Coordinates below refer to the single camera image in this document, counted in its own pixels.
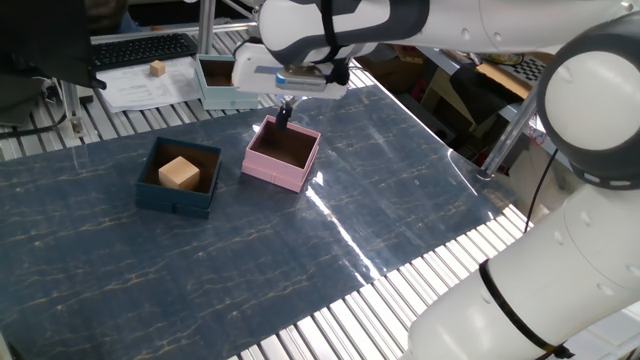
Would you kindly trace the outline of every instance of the keyboard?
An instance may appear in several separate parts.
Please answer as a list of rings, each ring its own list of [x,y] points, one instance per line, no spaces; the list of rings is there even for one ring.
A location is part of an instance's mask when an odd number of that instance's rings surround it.
[[[187,34],[168,34],[91,45],[96,71],[149,64],[195,55],[198,46]]]

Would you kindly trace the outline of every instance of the paper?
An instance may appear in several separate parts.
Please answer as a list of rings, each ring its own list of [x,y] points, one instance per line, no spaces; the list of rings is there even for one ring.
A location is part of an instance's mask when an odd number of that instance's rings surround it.
[[[196,62],[190,58],[164,61],[167,72],[149,74],[149,65],[136,65],[98,73],[107,83],[102,91],[111,112],[145,110],[199,98]]]

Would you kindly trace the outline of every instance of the dark blue box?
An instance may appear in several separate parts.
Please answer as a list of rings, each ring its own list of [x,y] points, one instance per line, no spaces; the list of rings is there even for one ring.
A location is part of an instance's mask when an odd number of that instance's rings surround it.
[[[158,137],[136,183],[136,206],[208,218],[218,183],[221,153],[222,150],[216,147]],[[178,156],[200,169],[200,183],[193,191],[169,189],[160,185],[158,170]]]

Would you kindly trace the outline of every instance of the table surface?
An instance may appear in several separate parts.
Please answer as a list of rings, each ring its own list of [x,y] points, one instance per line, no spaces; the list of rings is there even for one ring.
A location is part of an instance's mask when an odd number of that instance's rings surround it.
[[[28,359],[219,359],[491,219],[512,195],[377,86],[308,99],[300,194],[241,175],[262,109],[0,163],[0,330]],[[138,210],[156,136],[223,149],[208,221]]]

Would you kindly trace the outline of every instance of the wooden cube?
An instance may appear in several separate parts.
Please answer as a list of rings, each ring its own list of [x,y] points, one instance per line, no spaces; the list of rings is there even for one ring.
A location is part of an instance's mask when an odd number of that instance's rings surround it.
[[[191,191],[198,186],[200,170],[182,156],[178,156],[158,170],[158,179],[164,187]]]
[[[167,72],[167,66],[162,61],[154,61],[149,65],[149,73],[153,76],[160,77]]]

